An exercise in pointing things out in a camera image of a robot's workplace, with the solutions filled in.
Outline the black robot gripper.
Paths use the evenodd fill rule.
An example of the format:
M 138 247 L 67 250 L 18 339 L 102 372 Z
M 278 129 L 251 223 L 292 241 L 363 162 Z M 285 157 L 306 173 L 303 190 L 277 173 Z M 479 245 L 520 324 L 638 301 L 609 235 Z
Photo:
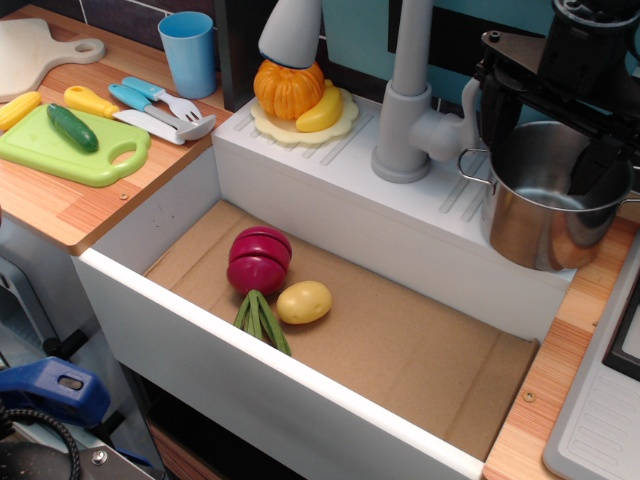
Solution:
M 523 107 L 598 140 L 639 142 L 636 1 L 555 1 L 547 36 L 498 30 L 482 36 L 479 134 L 490 152 L 511 135 Z M 572 196 L 588 208 L 621 200 L 631 164 L 617 147 L 591 141 L 572 170 Z

